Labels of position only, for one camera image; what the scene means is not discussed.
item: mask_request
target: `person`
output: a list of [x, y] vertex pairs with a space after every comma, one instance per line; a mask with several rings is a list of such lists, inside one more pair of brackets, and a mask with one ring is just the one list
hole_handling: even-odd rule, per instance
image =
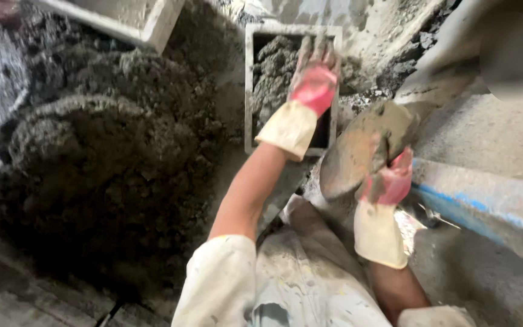
[[464, 309], [431, 307], [407, 265], [393, 212], [410, 189], [408, 148], [356, 193], [355, 250], [369, 262], [372, 287], [299, 196], [288, 202], [287, 225], [256, 253], [264, 201], [286, 161], [303, 159], [335, 95], [340, 59], [324, 36], [312, 43], [303, 39], [288, 101], [256, 137], [259, 146], [232, 181], [207, 242], [187, 264], [172, 326], [474, 326]]

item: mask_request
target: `concrete mix pile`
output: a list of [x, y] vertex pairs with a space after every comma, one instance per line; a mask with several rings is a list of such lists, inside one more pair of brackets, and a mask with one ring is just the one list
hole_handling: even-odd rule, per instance
[[162, 56], [27, 5], [0, 25], [0, 222], [46, 270], [178, 296], [219, 151], [241, 141], [215, 116], [236, 45], [214, 16], [189, 1]]

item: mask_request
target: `rectangular opening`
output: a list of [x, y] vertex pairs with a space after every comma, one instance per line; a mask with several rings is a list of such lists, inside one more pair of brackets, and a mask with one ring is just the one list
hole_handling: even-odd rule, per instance
[[[265, 47], [269, 42], [271, 42], [276, 36], [282, 35], [292, 42], [294, 42], [294, 46], [296, 48], [299, 48], [301, 46], [301, 40], [304, 37], [304, 34], [298, 34], [298, 35], [291, 35], [291, 34], [268, 34], [268, 33], [254, 33], [253, 34], [253, 63], [259, 63], [258, 61], [258, 53]], [[314, 132], [314, 136], [312, 137], [312, 140], [310, 141], [310, 148], [328, 148], [328, 141], [330, 137], [330, 122], [332, 120], [331, 115], [331, 109], [328, 108], [324, 115], [319, 118], [317, 124], [316, 124], [316, 131]], [[258, 117], [256, 115], [253, 115], [252, 117], [252, 145], [254, 147], [257, 146], [257, 143], [255, 142], [254, 138], [258, 134]]]

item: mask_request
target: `paint-stained clothing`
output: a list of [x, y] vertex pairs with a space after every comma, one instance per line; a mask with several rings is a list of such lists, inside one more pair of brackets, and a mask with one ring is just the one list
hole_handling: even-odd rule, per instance
[[[390, 326], [358, 262], [330, 230], [265, 239], [256, 256], [245, 236], [204, 243], [187, 264], [179, 326]], [[455, 307], [405, 310], [400, 327], [475, 326]]]

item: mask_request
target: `gray concrete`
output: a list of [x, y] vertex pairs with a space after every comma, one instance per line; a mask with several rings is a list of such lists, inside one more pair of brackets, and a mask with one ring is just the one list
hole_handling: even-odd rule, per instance
[[409, 261], [434, 305], [468, 309], [478, 326], [523, 326], [523, 259], [468, 230], [420, 230]]
[[523, 101], [462, 97], [432, 113], [417, 137], [423, 159], [523, 179]]

